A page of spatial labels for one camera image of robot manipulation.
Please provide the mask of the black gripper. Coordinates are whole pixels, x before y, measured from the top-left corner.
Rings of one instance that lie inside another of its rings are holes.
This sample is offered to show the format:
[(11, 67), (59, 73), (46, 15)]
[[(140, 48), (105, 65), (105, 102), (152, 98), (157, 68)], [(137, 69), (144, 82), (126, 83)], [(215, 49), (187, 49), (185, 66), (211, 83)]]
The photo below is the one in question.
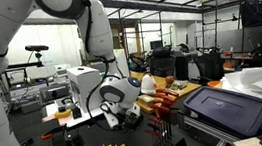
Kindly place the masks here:
[(104, 101), (100, 109), (108, 122), (109, 128), (137, 127), (143, 120), (139, 105), (133, 104), (129, 109), (120, 107), (118, 103)]

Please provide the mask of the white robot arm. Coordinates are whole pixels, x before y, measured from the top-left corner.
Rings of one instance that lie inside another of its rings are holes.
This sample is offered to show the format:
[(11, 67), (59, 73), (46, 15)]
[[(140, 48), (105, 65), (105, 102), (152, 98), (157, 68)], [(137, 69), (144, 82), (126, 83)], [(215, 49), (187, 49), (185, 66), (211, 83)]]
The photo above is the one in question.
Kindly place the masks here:
[[(99, 93), (98, 104), (113, 129), (122, 121), (130, 125), (140, 117), (135, 104), (140, 85), (124, 77), (119, 69), (112, 45), (110, 21), (100, 0), (0, 0), (0, 74), (12, 67), (9, 63), (9, 45), (18, 30), (35, 10), (55, 18), (75, 22), (88, 54), (106, 64), (106, 74), (93, 91)], [(0, 99), (0, 146), (22, 146), (11, 129)]]

